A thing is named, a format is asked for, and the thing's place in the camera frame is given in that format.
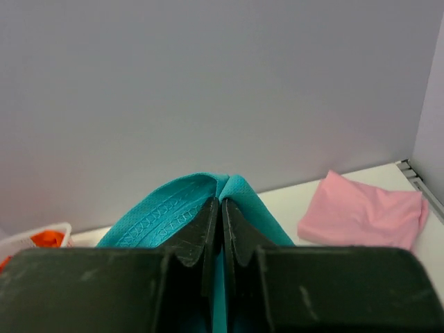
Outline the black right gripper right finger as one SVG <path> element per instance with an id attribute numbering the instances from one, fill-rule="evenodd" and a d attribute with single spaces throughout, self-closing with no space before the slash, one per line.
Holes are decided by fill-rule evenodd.
<path id="1" fill-rule="evenodd" d="M 407 250 L 279 246 L 222 204 L 229 332 L 442 332 L 443 306 Z"/>

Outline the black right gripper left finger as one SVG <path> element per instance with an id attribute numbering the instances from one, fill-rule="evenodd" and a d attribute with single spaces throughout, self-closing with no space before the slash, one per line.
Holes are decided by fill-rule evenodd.
<path id="1" fill-rule="evenodd" d="M 211 198 L 157 248 L 28 249 L 1 273 L 2 332 L 210 332 Z"/>

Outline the teal t-shirt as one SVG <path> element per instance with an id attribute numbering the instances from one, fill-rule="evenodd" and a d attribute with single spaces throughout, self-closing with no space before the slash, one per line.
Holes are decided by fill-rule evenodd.
<path id="1" fill-rule="evenodd" d="M 186 226 L 211 198 L 219 202 L 216 237 L 219 243 L 212 285 L 212 329 L 227 329 L 225 252 L 222 204 L 231 200 L 244 217 L 279 246 L 291 244 L 262 200 L 241 176 L 195 173 L 162 185 L 124 215 L 100 240 L 102 248 L 157 248 Z"/>

